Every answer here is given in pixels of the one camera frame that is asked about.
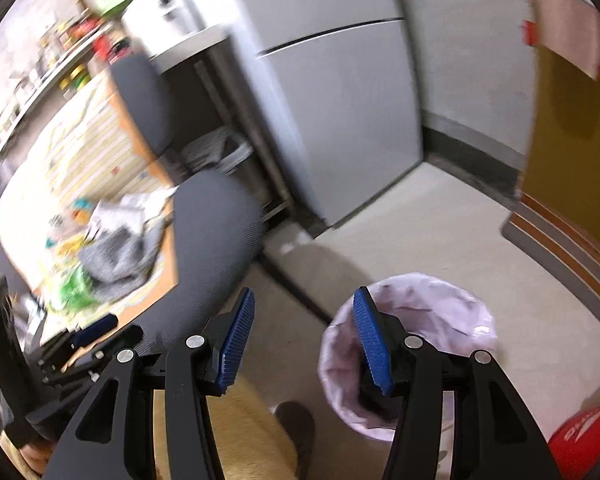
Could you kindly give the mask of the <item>person's left hand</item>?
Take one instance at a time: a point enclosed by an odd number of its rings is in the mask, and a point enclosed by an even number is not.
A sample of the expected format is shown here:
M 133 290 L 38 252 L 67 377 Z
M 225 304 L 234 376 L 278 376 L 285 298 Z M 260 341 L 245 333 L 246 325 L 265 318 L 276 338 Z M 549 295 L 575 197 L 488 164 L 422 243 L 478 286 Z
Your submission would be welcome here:
M 31 442 L 20 448 L 19 453 L 28 466 L 42 477 L 55 451 L 55 446 L 54 442 L 46 440 Z

